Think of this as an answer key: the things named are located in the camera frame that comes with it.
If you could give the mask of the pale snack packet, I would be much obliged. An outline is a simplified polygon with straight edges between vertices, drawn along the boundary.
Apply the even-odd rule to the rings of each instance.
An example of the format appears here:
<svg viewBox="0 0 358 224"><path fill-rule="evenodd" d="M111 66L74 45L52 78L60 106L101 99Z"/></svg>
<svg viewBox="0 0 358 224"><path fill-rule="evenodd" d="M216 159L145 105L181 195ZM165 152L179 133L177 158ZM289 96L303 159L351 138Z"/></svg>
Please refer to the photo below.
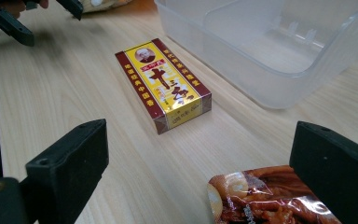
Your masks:
<svg viewBox="0 0 358 224"><path fill-rule="evenodd" d="M127 5L132 0L80 0L84 13L108 10L112 7Z"/></svg>

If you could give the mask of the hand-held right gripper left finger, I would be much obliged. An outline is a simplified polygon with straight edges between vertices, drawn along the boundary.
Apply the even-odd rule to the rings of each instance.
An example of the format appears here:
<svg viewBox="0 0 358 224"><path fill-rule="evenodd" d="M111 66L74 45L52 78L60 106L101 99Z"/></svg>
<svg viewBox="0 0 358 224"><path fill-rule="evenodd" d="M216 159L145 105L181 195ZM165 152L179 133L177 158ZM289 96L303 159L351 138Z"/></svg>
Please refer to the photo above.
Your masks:
<svg viewBox="0 0 358 224"><path fill-rule="evenodd" d="M76 126L25 165L27 217L39 224L74 224L109 163L105 119Z"/></svg>

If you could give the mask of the yellow and maroon spice box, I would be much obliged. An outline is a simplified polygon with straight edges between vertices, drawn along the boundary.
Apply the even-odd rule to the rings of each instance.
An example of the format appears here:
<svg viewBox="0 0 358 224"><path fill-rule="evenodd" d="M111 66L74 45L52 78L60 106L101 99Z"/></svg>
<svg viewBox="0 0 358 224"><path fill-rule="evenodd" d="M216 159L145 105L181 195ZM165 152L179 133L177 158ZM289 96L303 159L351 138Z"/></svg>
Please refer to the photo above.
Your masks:
<svg viewBox="0 0 358 224"><path fill-rule="evenodd" d="M212 93L158 38L116 54L162 134L212 110Z"/></svg>

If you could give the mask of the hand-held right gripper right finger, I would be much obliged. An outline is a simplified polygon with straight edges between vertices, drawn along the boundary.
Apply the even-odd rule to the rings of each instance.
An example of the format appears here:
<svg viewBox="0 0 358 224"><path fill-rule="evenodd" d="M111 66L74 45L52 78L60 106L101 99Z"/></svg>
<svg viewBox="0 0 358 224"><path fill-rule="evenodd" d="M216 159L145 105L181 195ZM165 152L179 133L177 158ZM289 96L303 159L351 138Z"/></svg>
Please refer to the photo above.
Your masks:
<svg viewBox="0 0 358 224"><path fill-rule="evenodd" d="M357 143L323 126L300 121L289 165L343 224L358 224Z"/></svg>

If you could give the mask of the clear plastic container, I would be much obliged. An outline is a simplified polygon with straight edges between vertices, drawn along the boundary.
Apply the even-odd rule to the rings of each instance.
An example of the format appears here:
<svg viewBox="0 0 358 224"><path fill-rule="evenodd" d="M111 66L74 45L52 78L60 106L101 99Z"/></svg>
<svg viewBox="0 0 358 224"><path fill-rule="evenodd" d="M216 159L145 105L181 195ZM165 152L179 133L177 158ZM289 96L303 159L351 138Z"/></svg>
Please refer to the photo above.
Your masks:
<svg viewBox="0 0 358 224"><path fill-rule="evenodd" d="M154 0L166 35L259 105L285 109L358 58L358 0Z"/></svg>

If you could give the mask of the green and brown seasoning packet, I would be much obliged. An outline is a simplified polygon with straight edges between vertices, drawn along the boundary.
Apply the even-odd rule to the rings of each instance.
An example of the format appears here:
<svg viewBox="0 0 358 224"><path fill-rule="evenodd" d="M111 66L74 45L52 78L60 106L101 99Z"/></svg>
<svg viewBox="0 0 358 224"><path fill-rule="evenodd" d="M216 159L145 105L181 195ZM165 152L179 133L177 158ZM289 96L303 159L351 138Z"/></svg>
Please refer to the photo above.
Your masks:
<svg viewBox="0 0 358 224"><path fill-rule="evenodd" d="M207 194L215 224L343 224L288 165L216 175Z"/></svg>

